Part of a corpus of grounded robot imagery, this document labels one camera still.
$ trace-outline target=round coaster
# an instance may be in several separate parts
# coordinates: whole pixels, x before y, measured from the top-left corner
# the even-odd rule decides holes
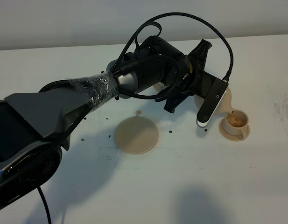
[[[237,135],[230,135],[228,134],[224,128],[223,128],[223,122],[224,122],[224,118],[221,120],[221,122],[219,123],[219,132],[228,140],[230,141],[242,141]],[[250,126],[247,125],[247,136],[250,134]]]
[[[122,121],[115,131],[117,146],[129,154],[143,154],[152,149],[158,140],[158,129],[149,119],[131,117]]]

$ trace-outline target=white wall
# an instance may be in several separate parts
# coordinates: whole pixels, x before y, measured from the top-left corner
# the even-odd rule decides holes
[[[288,0],[0,0],[0,49],[125,43],[147,19],[173,11],[227,37],[288,34]],[[159,22],[168,41],[215,37],[188,18]]]

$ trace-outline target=table surface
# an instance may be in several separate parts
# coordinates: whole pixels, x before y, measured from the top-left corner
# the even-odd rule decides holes
[[[163,110],[164,102],[113,99],[75,129],[59,169],[42,187],[53,224],[288,223],[288,35],[228,41],[234,52],[232,105],[248,114],[250,136],[226,140],[218,130],[221,117],[207,132],[198,128],[193,97],[174,114]],[[205,70],[222,78],[228,52],[221,40],[210,42]],[[188,54],[198,43],[171,44]],[[0,51],[0,99],[99,74],[123,46]],[[148,153],[129,155],[113,135],[137,110],[156,123],[160,137]],[[46,224],[38,192],[1,210],[5,223]]]

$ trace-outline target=beige cup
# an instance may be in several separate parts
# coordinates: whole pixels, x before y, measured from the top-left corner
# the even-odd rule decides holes
[[[240,140],[244,140],[249,135],[248,116],[240,110],[234,110],[228,113],[223,119],[223,129],[231,136],[238,136]]]

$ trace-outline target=plastic wrap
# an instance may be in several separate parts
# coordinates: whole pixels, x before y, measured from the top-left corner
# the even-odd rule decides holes
[[[109,71],[91,77],[71,79],[70,83],[83,95],[91,112],[119,94],[117,82]]]

